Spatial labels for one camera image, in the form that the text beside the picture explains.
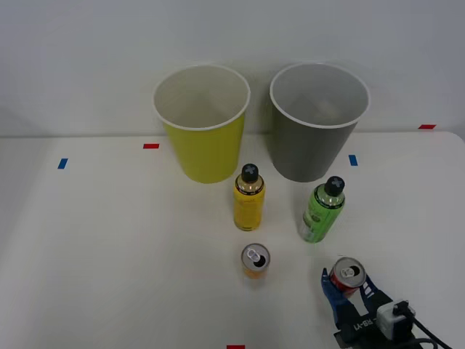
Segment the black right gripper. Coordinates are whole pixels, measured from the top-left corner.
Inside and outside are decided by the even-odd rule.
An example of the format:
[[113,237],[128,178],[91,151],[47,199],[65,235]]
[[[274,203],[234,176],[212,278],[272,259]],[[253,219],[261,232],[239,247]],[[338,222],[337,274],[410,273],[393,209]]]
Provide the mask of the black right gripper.
[[320,283],[333,311],[334,322],[338,329],[334,337],[340,348],[400,348],[416,339],[410,330],[399,340],[392,341],[387,339],[378,328],[376,323],[378,308],[391,303],[393,299],[381,291],[369,275],[359,287],[363,304],[368,311],[364,316],[358,313],[356,307],[331,282],[326,268],[322,271]]

